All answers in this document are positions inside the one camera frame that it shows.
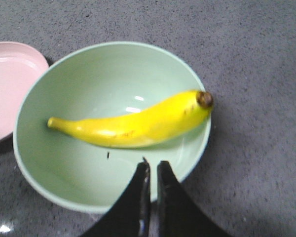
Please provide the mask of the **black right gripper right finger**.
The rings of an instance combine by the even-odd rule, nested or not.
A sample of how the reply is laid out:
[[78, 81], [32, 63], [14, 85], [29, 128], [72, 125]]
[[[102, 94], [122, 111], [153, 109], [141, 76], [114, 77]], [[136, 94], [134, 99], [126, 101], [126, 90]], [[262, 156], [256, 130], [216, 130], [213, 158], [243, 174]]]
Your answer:
[[160, 237], [228, 237], [193, 202], [176, 179], [170, 163], [161, 161], [158, 178], [158, 235]]

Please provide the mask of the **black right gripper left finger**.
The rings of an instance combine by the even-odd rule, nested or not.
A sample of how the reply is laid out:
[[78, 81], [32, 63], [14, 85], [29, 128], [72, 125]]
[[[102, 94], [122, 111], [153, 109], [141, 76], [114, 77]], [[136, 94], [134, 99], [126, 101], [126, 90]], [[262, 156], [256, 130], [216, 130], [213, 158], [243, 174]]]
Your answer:
[[150, 165], [138, 163], [121, 196], [83, 237], [147, 237], [150, 224]]

